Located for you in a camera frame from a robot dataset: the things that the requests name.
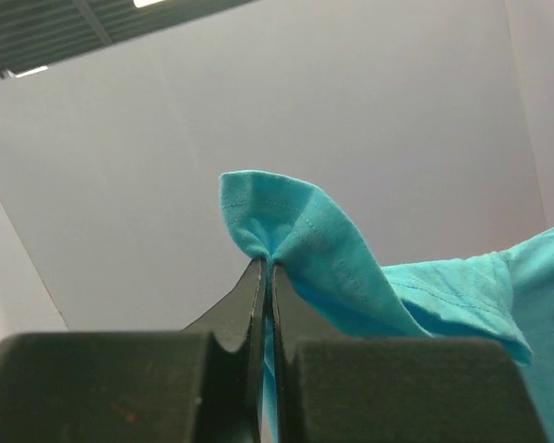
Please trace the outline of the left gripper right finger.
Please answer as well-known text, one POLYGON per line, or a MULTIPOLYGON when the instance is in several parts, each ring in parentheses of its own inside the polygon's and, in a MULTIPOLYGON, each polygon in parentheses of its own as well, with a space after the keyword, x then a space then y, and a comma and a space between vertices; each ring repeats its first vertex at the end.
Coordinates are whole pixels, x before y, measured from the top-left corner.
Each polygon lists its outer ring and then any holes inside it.
POLYGON ((282 442, 543 442, 506 350, 485 339, 353 338, 272 277, 282 442))

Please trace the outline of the turquoise t shirt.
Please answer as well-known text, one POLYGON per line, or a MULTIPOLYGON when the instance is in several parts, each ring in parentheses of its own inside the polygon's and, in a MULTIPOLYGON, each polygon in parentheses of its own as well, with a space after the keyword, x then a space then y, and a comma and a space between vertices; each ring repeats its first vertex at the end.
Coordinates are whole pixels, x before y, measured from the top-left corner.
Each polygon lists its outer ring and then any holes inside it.
POLYGON ((296 292, 344 333, 500 341, 554 442, 554 227, 499 252, 382 266, 344 211, 308 182, 228 172, 219 201, 238 248, 283 265, 296 292))

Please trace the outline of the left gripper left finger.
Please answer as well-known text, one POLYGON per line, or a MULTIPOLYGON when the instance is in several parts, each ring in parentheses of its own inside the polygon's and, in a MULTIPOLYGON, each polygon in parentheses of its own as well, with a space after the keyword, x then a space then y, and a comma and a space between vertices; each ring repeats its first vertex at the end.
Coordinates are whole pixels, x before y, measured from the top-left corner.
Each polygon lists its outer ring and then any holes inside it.
POLYGON ((257 442, 264 263, 181 330, 0 341, 0 442, 257 442))

